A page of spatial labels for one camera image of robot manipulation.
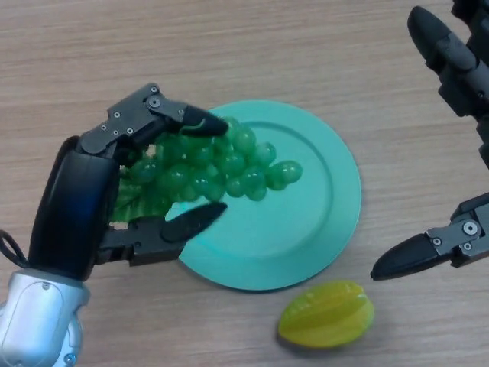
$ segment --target grape bunch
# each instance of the grape bunch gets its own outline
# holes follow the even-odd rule
[[[112,221],[165,216],[174,203],[220,201],[226,193],[262,201],[268,189],[285,190],[301,178],[297,162],[274,164],[277,151],[270,142],[257,143],[248,126],[223,119],[229,124],[224,136],[162,134],[142,159],[123,167]]]

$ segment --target table surface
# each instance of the table surface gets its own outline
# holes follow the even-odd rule
[[[96,268],[81,317],[81,366],[445,367],[489,358],[487,262],[375,283],[392,245],[444,226],[484,193],[475,122],[437,94],[406,28],[425,5],[466,39],[449,0],[3,0],[0,4],[0,223],[28,250],[61,142],[155,81],[202,107],[276,99],[317,114],[360,167],[354,238],[326,271],[272,294],[221,289],[178,263]],[[0,264],[6,297],[15,266]],[[283,348],[274,327],[305,287],[351,279],[376,305],[371,330],[341,350]]]

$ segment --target grape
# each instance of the grape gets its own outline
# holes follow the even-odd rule
[[[225,136],[232,139],[235,135],[236,129],[239,126],[239,121],[234,117],[224,117],[223,120],[226,121],[229,125],[228,131],[226,132]]]
[[[112,214],[111,222],[129,222],[131,218],[131,211],[131,205],[125,205],[117,208],[117,210],[114,210],[114,213]]]
[[[157,175],[157,162],[151,158],[141,159],[131,167],[131,178],[137,184],[148,184]]]
[[[181,192],[181,197],[183,201],[192,203],[194,201],[197,201],[199,199],[199,194],[197,191],[193,188],[191,184],[186,185],[182,192]]]
[[[194,148],[186,154],[188,162],[196,167],[206,167],[213,158],[212,147]]]
[[[245,186],[239,177],[233,177],[226,181],[226,192],[231,197],[241,197],[245,194]]]
[[[215,155],[226,155],[232,152],[231,139],[228,136],[216,136],[212,143]]]
[[[178,191],[184,188],[190,180],[190,168],[187,164],[178,163],[173,165],[165,173],[166,187],[170,191]]]
[[[172,203],[183,203],[185,201],[179,191],[170,192],[168,196]]]
[[[244,170],[242,183],[248,192],[258,187],[265,187],[267,182],[264,172],[259,167],[248,167]]]
[[[257,187],[254,190],[249,190],[246,196],[249,200],[262,201],[267,195],[267,188],[265,186]]]
[[[303,173],[295,161],[277,159],[270,142],[257,145],[254,132],[232,117],[224,117],[227,133],[214,138],[164,133],[154,144],[154,156],[142,156],[121,168],[112,220],[128,222],[139,216],[166,216],[174,203],[195,202],[201,196],[219,201],[225,193],[261,201],[267,189],[285,190]]]
[[[236,177],[243,173],[246,168],[246,160],[242,154],[232,152],[219,160],[219,168],[222,174],[230,177]]]
[[[267,187],[273,191],[282,191],[287,188],[287,184],[281,181],[267,180]]]
[[[280,179],[285,184],[296,183],[303,174],[303,168],[295,161],[280,162],[278,167],[280,167]]]
[[[185,147],[177,136],[170,136],[164,143],[165,161],[174,164],[185,158]]]
[[[195,171],[192,175],[190,184],[199,195],[205,195],[209,191],[211,180],[205,171]]]
[[[248,126],[239,126],[232,137],[232,144],[236,151],[242,154],[250,154],[256,144],[256,136]]]
[[[268,167],[277,158],[277,150],[271,143],[261,143],[250,154],[250,164]]]
[[[199,136],[178,135],[178,139],[187,152],[195,148],[208,147],[212,143],[212,138]]]
[[[224,196],[224,192],[225,190],[223,185],[211,183],[204,196],[208,201],[220,201],[220,199]]]

